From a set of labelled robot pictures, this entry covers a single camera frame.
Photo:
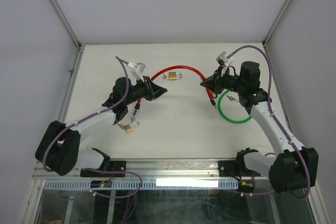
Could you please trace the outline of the large brass padlock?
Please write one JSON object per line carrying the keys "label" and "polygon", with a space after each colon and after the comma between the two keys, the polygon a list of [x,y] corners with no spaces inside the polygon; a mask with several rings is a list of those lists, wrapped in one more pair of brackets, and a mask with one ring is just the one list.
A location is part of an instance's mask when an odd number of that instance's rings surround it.
{"label": "large brass padlock", "polygon": [[169,80],[179,80],[182,78],[182,74],[176,71],[170,71],[168,74]]}

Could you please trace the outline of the green lock keys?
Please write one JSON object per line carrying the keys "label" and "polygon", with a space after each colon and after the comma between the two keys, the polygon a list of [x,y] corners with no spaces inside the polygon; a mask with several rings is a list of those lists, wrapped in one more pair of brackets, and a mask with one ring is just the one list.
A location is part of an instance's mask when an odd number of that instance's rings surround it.
{"label": "green lock keys", "polygon": [[235,101],[235,102],[239,102],[238,98],[235,98],[233,96],[227,95],[227,98],[229,99],[229,101]]}

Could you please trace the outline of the red cable lock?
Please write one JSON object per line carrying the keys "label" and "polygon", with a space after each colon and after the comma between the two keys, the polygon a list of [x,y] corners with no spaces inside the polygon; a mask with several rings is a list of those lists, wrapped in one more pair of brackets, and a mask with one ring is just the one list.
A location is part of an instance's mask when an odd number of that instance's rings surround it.
{"label": "red cable lock", "polygon": [[[160,75],[162,75],[162,73],[166,73],[166,72],[168,72],[170,70],[179,70],[179,69],[185,69],[185,70],[189,70],[189,71],[194,72],[195,74],[197,74],[200,77],[200,79],[202,81],[204,81],[206,79],[205,76],[199,70],[197,70],[196,68],[190,67],[190,66],[186,66],[186,65],[176,65],[176,66],[171,66],[171,67],[164,68],[164,69],[160,70],[159,72],[157,72],[156,74],[154,74],[151,77],[151,79],[154,81],[157,77],[159,77]],[[208,98],[209,98],[209,101],[210,101],[211,105],[216,108],[216,102],[211,97],[211,93],[213,93],[213,92],[211,92],[207,88],[205,90],[206,90],[206,93],[208,95]],[[135,104],[135,106],[134,106],[134,110],[133,110],[132,117],[131,117],[131,122],[135,121],[136,116],[137,116],[137,114],[138,114],[138,112],[140,110],[140,106],[141,106],[141,99],[139,99],[137,101],[137,103]]]}

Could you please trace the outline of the small brass padlock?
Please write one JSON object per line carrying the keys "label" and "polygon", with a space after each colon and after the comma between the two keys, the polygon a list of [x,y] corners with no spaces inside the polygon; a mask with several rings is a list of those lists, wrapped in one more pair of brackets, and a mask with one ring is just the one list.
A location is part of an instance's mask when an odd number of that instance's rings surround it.
{"label": "small brass padlock", "polygon": [[130,133],[132,130],[134,130],[136,127],[138,127],[140,125],[140,123],[138,121],[134,121],[134,122],[131,122],[127,125],[124,126],[124,130],[127,132],[127,133]]}

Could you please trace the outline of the green cable lock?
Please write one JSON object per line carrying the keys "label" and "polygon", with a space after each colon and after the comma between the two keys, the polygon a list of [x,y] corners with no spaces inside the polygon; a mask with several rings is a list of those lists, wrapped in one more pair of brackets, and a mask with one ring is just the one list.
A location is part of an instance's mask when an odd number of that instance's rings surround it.
{"label": "green cable lock", "polygon": [[223,110],[222,110],[222,108],[221,108],[221,101],[222,101],[223,97],[224,97],[224,96],[227,96],[227,94],[228,94],[229,92],[230,92],[229,90],[226,90],[225,92],[222,93],[222,95],[221,95],[221,96],[219,97],[219,99],[218,99],[218,104],[217,104],[217,106],[218,106],[218,111],[219,111],[220,115],[221,115],[226,121],[228,121],[228,122],[230,122],[230,123],[234,123],[234,124],[243,124],[243,123],[246,123],[246,122],[248,122],[249,120],[251,120],[251,119],[252,119],[252,116],[251,116],[251,115],[250,115],[249,117],[247,117],[246,119],[244,119],[244,120],[236,121],[236,120],[233,120],[233,119],[228,118],[228,117],[224,114],[224,112],[223,112]]}

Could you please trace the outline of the small padlock keys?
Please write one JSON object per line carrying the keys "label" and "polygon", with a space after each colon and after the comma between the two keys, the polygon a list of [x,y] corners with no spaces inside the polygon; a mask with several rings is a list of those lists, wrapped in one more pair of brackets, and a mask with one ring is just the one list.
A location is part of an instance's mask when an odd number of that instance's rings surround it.
{"label": "small padlock keys", "polygon": [[123,129],[124,130],[124,125],[123,124],[120,124],[120,123],[116,123],[116,125],[119,126],[119,128]]}

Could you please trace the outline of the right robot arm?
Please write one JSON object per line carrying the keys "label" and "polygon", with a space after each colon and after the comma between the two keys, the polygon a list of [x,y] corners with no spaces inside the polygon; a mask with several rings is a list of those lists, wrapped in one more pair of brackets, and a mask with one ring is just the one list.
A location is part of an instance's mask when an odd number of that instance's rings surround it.
{"label": "right robot arm", "polygon": [[318,153],[314,148],[306,148],[277,118],[269,94],[260,87],[258,63],[243,62],[239,74],[230,74],[219,66],[201,86],[215,94],[237,93],[239,103],[261,127],[274,150],[274,157],[249,148],[238,152],[235,162],[238,174],[247,175],[253,170],[267,177],[278,193],[315,186]]}

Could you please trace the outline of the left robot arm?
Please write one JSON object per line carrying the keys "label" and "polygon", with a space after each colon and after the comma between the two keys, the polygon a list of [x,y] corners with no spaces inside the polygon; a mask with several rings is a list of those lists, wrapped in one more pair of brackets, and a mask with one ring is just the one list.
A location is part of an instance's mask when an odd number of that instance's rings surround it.
{"label": "left robot arm", "polygon": [[119,123],[127,115],[128,105],[140,99],[153,101],[165,93],[167,89],[149,77],[137,80],[136,84],[127,77],[118,78],[109,98],[96,111],[68,123],[51,122],[37,147],[35,159],[46,171],[60,176],[73,169],[91,169],[99,176],[106,175],[110,170],[110,156],[97,148],[81,149],[81,142]]}

